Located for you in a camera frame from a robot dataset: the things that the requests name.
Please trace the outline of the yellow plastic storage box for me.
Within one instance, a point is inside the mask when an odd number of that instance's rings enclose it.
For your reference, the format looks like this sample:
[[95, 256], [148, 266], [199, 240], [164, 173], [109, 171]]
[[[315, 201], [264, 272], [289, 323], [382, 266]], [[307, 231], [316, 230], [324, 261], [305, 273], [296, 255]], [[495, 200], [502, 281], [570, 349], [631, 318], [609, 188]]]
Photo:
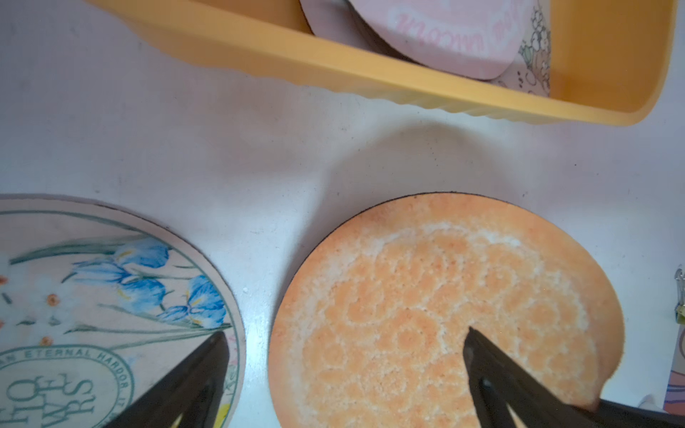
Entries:
[[102, 1], [179, 60], [472, 116], [631, 126], [666, 81], [679, 1], [555, 1], [552, 89], [527, 95], [316, 37], [296, 1]]

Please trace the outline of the orange round coaster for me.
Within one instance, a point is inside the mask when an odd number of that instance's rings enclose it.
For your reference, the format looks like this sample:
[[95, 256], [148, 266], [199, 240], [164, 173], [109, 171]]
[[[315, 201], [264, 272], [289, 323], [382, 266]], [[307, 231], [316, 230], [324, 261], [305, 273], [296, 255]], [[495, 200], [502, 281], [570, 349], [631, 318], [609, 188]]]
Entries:
[[580, 408], [624, 354], [615, 288], [570, 235], [492, 198], [411, 195], [344, 222], [294, 275], [269, 341], [278, 422], [475, 427], [470, 329]]

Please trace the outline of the green line-art coaster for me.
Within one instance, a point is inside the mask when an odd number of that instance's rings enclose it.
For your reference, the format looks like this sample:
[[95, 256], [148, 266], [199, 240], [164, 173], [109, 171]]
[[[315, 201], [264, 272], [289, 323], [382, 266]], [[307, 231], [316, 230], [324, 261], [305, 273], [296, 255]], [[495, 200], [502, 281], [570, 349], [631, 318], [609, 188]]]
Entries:
[[550, 96], [550, 1], [535, 1], [518, 54], [501, 76], [489, 83], [534, 96]]

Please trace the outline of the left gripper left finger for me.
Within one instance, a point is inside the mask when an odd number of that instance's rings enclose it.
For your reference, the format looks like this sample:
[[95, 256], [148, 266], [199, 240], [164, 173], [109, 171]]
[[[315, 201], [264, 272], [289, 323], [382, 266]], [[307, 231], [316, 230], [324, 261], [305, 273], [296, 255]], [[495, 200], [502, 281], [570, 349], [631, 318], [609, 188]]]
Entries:
[[230, 350], [214, 333], [109, 427], [212, 427], [219, 413]]

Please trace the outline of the cream blue doodle coaster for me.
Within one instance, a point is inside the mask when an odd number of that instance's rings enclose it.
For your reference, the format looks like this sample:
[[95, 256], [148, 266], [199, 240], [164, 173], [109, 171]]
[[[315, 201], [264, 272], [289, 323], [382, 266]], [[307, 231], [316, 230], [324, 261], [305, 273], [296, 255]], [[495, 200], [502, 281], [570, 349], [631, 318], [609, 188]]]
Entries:
[[2, 197], [2, 426], [107, 426], [215, 333], [228, 343], [215, 420], [226, 427], [244, 383], [245, 333], [214, 265], [124, 210]]

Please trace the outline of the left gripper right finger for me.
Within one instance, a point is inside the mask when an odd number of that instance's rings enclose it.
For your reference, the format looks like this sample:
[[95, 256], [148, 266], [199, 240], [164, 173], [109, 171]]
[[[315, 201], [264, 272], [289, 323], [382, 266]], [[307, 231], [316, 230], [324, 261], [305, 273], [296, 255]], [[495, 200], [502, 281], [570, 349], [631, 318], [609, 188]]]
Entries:
[[474, 328], [463, 357], [476, 415], [482, 427], [683, 427], [684, 417], [601, 401], [592, 412], [560, 401]]

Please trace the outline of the yellow binder clip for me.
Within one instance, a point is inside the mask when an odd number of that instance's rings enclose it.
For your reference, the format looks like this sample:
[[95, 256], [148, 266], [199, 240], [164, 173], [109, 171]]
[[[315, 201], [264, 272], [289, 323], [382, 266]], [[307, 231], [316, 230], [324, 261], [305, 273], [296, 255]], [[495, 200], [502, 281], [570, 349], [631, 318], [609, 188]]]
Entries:
[[675, 321], [679, 325], [684, 325], [685, 315], [685, 277], [684, 269], [679, 267], [674, 274], [674, 280], [677, 290], [677, 303], [674, 308]]

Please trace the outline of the pale pink cloud coaster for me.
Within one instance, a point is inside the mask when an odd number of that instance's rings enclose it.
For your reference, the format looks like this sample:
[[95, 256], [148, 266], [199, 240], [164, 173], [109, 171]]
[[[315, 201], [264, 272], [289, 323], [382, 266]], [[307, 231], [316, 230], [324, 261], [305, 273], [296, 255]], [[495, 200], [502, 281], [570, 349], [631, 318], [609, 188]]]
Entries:
[[352, 1], [395, 51], [438, 71], [494, 80], [515, 62], [535, 2]]

